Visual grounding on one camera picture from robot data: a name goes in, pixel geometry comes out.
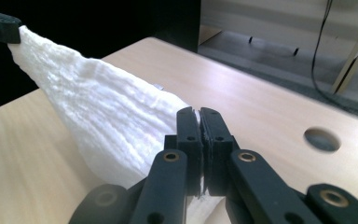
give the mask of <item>white towel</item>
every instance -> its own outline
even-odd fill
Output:
[[[26,26],[13,60],[46,94],[91,171],[129,188],[147,176],[176,112],[188,104],[102,60],[84,58]],[[187,223],[204,223],[220,198],[193,200]]]

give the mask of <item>round hole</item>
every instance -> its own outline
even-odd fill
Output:
[[[242,161],[255,161],[255,155],[249,152],[242,152],[238,154],[238,158],[240,158]]]
[[[309,128],[304,132],[304,138],[313,147],[327,152],[335,152],[340,143],[337,137],[322,128]]]
[[[284,218],[290,224],[302,224],[302,223],[304,223],[304,220],[299,215],[294,214],[294,213],[286,213],[284,215]]]
[[[117,194],[114,191],[101,192],[95,199],[95,203],[99,206],[106,207],[114,203],[117,199]]]
[[[330,203],[335,207],[346,207],[350,204],[348,199],[346,199],[340,193],[333,191],[331,189],[321,190],[320,194],[325,202]]]
[[[147,216],[148,224],[161,224],[164,221],[164,216],[160,213],[151,213]]]
[[[177,160],[179,160],[179,155],[177,153],[168,152],[168,153],[165,153],[164,160],[165,161],[177,161]]]

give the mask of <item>black wire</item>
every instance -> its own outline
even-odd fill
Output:
[[[314,68],[315,68],[315,61],[316,61],[316,54],[318,52],[318,48],[319,48],[319,44],[321,42],[321,37],[322,37],[322,32],[324,30],[324,25],[327,21],[327,17],[328,17],[328,14],[330,13],[330,8],[331,8],[331,5],[333,4],[333,0],[328,0],[327,1],[327,4],[326,4],[326,9],[325,9],[325,12],[324,12],[324,19],[322,21],[322,25],[321,25],[321,30],[319,32],[319,36],[318,36],[318,41],[316,43],[316,48],[315,48],[315,51],[313,53],[313,58],[312,58],[312,66],[311,66],[311,69],[310,69],[310,75],[311,75],[311,80],[312,80],[312,84],[313,84],[313,87],[315,88],[315,90],[326,100],[328,101],[329,103],[333,104],[333,105],[336,105],[338,107],[340,107],[341,109],[347,111],[347,112],[350,112],[350,113],[354,113],[354,114],[358,114],[358,110],[357,109],[354,109],[354,108],[349,108],[345,105],[342,105],[340,104],[339,102],[337,102],[336,100],[332,99],[331,97],[327,96],[326,94],[324,94],[318,87],[318,84],[316,83],[316,80],[315,80],[315,75],[314,75]]]

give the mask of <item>light wood tabletop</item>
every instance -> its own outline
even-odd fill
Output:
[[[240,147],[290,187],[328,183],[358,198],[358,117],[152,37],[103,60],[220,112]],[[310,128],[334,135],[338,150],[311,146]],[[67,223],[102,183],[41,90],[0,107],[0,223]]]

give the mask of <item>wooden table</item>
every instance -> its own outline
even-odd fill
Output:
[[[219,111],[240,146],[260,153],[290,187],[329,183],[358,198],[357,117],[155,38],[104,60],[196,109]],[[339,150],[311,147],[309,127],[333,133]],[[102,183],[41,90],[0,107],[0,223],[67,223]]]

